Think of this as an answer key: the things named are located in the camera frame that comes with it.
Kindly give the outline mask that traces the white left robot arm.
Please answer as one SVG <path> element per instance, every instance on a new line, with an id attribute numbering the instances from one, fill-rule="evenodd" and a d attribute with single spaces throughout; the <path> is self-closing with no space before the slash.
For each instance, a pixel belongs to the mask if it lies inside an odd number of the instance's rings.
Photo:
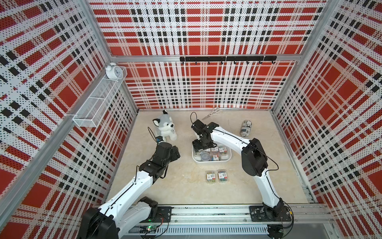
<path id="1" fill-rule="evenodd" d="M 132 204 L 158 179 L 166 177 L 168 165 L 180 158 L 179 149 L 167 142 L 156 144 L 152 157 L 141 164 L 135 176 L 114 197 L 84 213 L 77 235 L 79 239 L 120 239 L 145 220 L 155 220 L 158 203 L 143 197 Z"/>

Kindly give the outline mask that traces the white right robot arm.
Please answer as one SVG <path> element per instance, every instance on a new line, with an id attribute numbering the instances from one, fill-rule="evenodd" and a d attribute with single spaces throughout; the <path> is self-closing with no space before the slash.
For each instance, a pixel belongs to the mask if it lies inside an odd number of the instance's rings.
<path id="1" fill-rule="evenodd" d="M 260 141 L 256 138 L 249 140 L 236 136 L 214 122 L 204 124 L 197 119 L 191 128 L 197 135 L 197 139 L 192 143 L 196 151 L 223 144 L 241 155 L 243 170 L 254 178 L 260 190 L 264 211 L 275 218 L 279 217 L 285 205 L 269 176 L 268 157 Z"/>

